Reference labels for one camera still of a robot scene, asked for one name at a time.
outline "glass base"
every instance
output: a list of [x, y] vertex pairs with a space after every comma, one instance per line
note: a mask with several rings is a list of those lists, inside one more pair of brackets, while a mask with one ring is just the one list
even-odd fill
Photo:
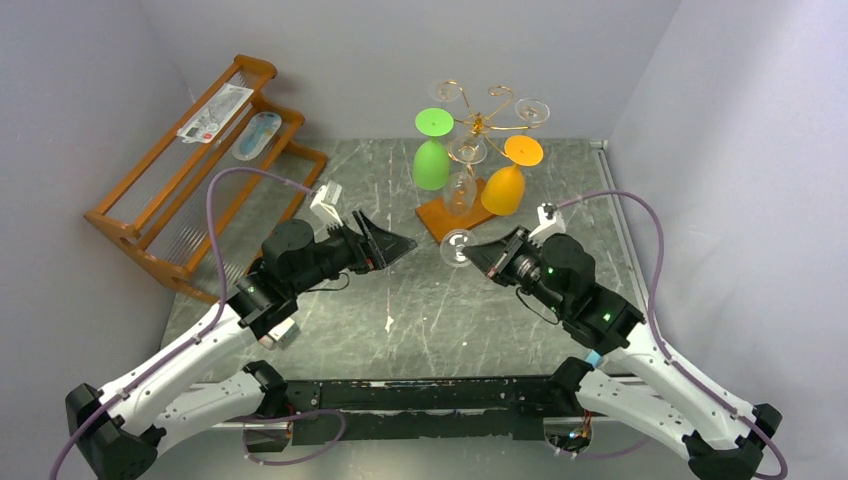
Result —
[[474, 234], [468, 230], [451, 230], [442, 239], [442, 244], [439, 246], [439, 253], [442, 254], [442, 260], [451, 267], [467, 267], [471, 264], [471, 260], [463, 255], [462, 250], [467, 245], [476, 245], [477, 239]]

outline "black base bar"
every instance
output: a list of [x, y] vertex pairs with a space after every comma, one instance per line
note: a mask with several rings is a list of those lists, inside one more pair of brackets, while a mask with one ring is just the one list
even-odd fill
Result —
[[[341, 410], [348, 424], [343, 440], [489, 435], [544, 440], [545, 417], [583, 415], [582, 409], [556, 401], [549, 379], [525, 375], [289, 381], [288, 400], [298, 412]], [[323, 444], [335, 437], [338, 428], [338, 419], [331, 416], [299, 420], [292, 444]], [[257, 445], [257, 451], [268, 447]]]

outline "wine glass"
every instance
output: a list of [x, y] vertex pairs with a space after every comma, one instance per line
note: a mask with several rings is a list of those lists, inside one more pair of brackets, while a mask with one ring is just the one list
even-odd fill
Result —
[[545, 120], [551, 116], [551, 109], [541, 100], [522, 98], [515, 102], [515, 113], [528, 127], [532, 127], [545, 123]]
[[486, 158], [488, 149], [479, 136], [468, 134], [453, 139], [448, 145], [448, 154], [463, 165], [462, 170], [448, 178], [442, 199], [448, 214], [460, 217], [471, 212], [474, 199], [477, 198], [477, 179], [474, 176], [474, 165]]
[[444, 108], [445, 103], [459, 98], [460, 93], [459, 85], [450, 83], [450, 81], [435, 81], [427, 87], [427, 95], [430, 95], [430, 98], [439, 102], [442, 108]]
[[457, 268], [466, 267], [471, 264], [471, 260], [462, 253], [462, 250], [466, 246], [476, 243], [477, 239], [470, 231], [464, 229], [451, 230], [442, 239], [442, 243], [439, 245], [439, 253], [442, 254], [442, 260], [448, 265]]

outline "wooden rack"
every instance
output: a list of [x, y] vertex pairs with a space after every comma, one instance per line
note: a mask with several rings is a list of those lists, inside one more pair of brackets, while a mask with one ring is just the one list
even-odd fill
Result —
[[[100, 204], [86, 212], [85, 218], [91, 224], [162, 285], [208, 303], [217, 301], [217, 297], [197, 288], [191, 281], [211, 247], [205, 229], [195, 228], [196, 234], [192, 238], [180, 238], [174, 235], [174, 230], [183, 227], [175, 227], [175, 224], [180, 219], [185, 221], [191, 218], [192, 222], [196, 222], [198, 217], [200, 220], [205, 218], [202, 208], [197, 212], [198, 202], [202, 203], [199, 199], [205, 196], [205, 191], [198, 190], [198, 187], [204, 182], [208, 183], [210, 174], [216, 168], [226, 166], [226, 162], [233, 158], [228, 152], [255, 114], [275, 112], [282, 118], [283, 125], [268, 143], [265, 155], [259, 155], [249, 165], [239, 162], [233, 166], [253, 166], [267, 170], [281, 153], [286, 152], [314, 163], [303, 182], [308, 187], [314, 185], [324, 169], [326, 154], [298, 145], [292, 140], [304, 123], [303, 115], [270, 102], [262, 94], [262, 87], [276, 75], [277, 69], [269, 62], [245, 55], [236, 56], [233, 64], [142, 157], [132, 171]], [[222, 126], [211, 143], [183, 143], [177, 136], [178, 130], [225, 83], [253, 89], [253, 93]], [[220, 234], [230, 223], [259, 180], [259, 175], [250, 175], [235, 193], [229, 206], [222, 209], [216, 218], [216, 234]], [[303, 200], [304, 194], [297, 193], [279, 221], [291, 218]], [[162, 235], [163, 231], [167, 231], [168, 235]]]

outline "wooden base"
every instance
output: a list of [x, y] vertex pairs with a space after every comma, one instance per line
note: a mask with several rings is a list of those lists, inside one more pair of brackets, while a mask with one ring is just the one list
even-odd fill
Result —
[[471, 206], [471, 211], [461, 217], [455, 217], [445, 210], [445, 203], [441, 197], [415, 209], [421, 223], [430, 231], [430, 235], [436, 240], [436, 243], [442, 243], [442, 239], [451, 230], [462, 228], [471, 230], [472, 228], [482, 225], [495, 217], [494, 213], [489, 212], [480, 203], [480, 195], [483, 189], [486, 188], [486, 181], [482, 178], [477, 179], [477, 197], [474, 199], [474, 205]]

